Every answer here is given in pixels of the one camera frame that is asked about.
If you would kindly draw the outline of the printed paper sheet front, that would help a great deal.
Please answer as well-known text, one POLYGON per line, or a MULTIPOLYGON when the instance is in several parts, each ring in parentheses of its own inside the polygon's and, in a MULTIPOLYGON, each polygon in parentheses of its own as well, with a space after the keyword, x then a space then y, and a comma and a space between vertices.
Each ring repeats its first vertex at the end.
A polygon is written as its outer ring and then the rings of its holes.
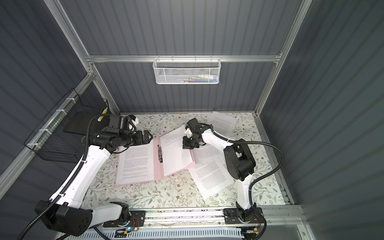
POLYGON ((220 160, 209 160, 197 164, 189 168, 189 173, 204 200, 235 182, 220 160))

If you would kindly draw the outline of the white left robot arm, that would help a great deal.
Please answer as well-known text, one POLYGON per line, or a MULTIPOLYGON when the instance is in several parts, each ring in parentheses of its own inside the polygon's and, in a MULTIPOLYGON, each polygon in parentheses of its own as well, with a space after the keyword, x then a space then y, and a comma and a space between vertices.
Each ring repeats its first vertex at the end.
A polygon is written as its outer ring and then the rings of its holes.
POLYGON ((42 221, 49 229, 69 236, 80 236, 105 222, 131 222, 129 206, 111 202, 104 207, 83 209, 85 195, 102 165, 118 148, 146 145, 153 135, 137 129, 134 115, 101 115, 91 118, 85 135, 85 151, 75 168, 48 201, 40 201, 32 223, 42 221))

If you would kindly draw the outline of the pink file folder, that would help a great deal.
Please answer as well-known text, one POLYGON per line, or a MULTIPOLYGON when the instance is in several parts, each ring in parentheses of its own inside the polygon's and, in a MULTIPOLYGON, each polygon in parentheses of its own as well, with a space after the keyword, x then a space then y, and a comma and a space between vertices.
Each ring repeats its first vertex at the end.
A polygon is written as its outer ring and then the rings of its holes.
POLYGON ((153 181, 158 181, 164 179, 163 171, 163 158, 162 158, 162 148, 160 144, 160 139, 153 140, 150 144, 153 144, 154 147, 154 176, 153 181))

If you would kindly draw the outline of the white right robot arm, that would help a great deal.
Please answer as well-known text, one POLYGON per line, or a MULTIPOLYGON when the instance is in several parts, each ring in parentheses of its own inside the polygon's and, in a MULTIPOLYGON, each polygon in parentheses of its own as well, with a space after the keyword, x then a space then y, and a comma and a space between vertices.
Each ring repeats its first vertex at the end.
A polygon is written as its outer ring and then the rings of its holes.
POLYGON ((244 140, 231 140, 214 130, 213 125, 200 123, 196 118, 187 122, 183 137, 183 149, 198 149, 208 144, 224 154, 227 171, 236 180, 236 211, 239 220, 249 222, 256 214, 249 190, 256 161, 244 140))

